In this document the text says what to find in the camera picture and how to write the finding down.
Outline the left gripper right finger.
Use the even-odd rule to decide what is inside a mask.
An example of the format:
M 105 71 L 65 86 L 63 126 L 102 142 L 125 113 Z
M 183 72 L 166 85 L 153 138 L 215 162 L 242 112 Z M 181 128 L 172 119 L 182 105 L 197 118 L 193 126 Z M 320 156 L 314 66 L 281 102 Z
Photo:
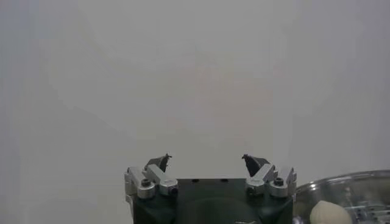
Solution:
M 252 196 L 269 194 L 275 198 L 295 197 L 297 174 L 293 167 L 277 169 L 265 158 L 244 154 L 249 178 L 246 178 L 246 192 Z

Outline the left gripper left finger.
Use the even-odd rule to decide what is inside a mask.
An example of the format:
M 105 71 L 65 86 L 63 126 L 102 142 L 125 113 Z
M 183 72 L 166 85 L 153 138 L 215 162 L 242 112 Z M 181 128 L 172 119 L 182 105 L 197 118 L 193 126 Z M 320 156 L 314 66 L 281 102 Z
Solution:
M 142 200 L 154 198 L 157 194 L 175 197 L 179 191 L 179 181 L 165 172 L 171 155 L 166 154 L 150 159 L 139 167 L 128 167 L 124 173 L 125 193 Z

